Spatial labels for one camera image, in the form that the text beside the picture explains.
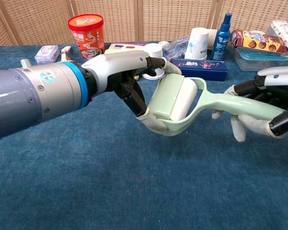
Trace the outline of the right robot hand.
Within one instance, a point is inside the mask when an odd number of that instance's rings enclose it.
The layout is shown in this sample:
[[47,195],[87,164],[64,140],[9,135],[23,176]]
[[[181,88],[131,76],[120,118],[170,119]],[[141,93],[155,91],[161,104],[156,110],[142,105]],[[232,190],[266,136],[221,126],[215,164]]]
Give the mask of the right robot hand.
[[288,66],[262,69],[253,80],[232,85],[224,94],[246,96],[284,110],[269,120],[256,119],[246,114],[232,115],[230,122],[236,141],[245,141],[247,129],[272,138],[285,137],[288,132]]

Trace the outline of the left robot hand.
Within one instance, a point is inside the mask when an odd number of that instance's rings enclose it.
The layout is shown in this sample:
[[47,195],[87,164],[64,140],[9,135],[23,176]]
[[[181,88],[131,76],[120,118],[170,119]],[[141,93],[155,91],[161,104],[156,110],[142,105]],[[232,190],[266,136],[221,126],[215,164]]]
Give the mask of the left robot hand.
[[88,101],[104,92],[115,92],[147,128],[166,131],[168,127],[147,108],[142,90],[134,76],[155,76],[155,69],[181,74],[181,70],[163,57],[150,57],[144,51],[127,51],[98,55],[82,64],[86,72]]

